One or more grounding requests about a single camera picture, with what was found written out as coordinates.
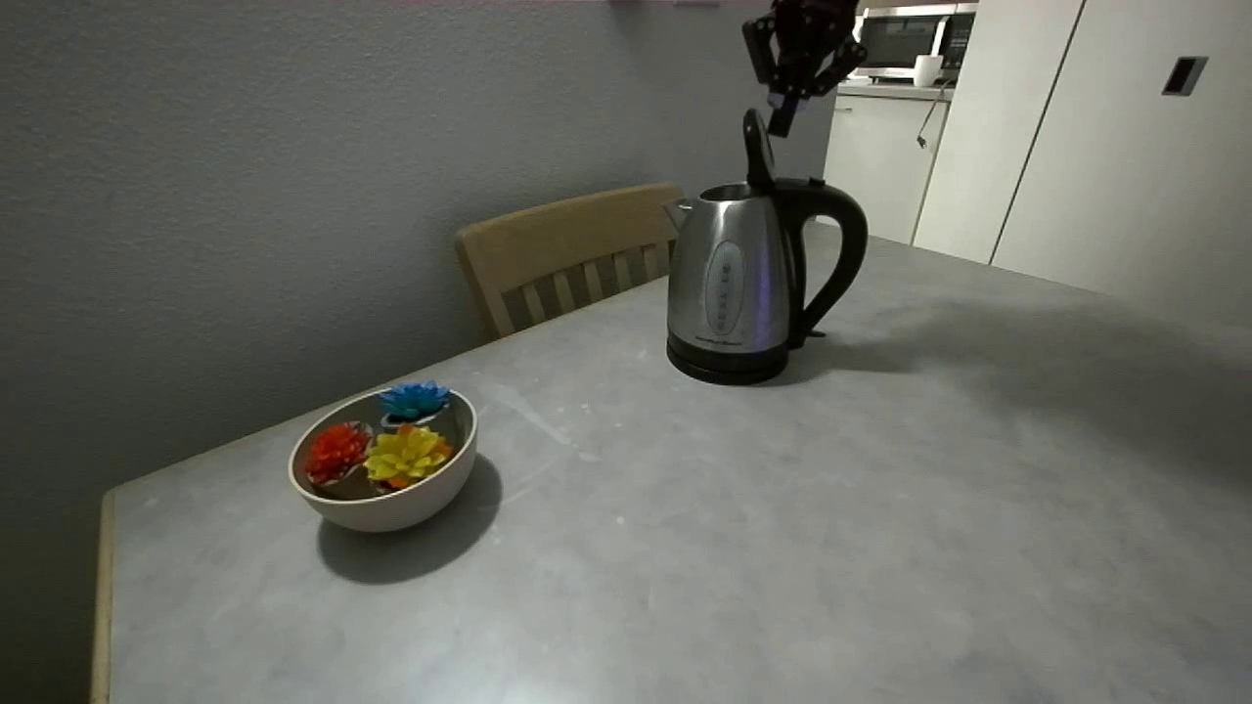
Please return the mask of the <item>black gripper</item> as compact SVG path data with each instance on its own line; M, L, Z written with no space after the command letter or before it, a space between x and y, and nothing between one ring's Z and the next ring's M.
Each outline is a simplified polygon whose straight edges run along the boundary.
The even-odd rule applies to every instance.
M844 82L865 64L865 48L855 39L859 0L771 0L771 10L775 23L761 17L739 31L757 82L771 87L769 130L788 135L800 104Z

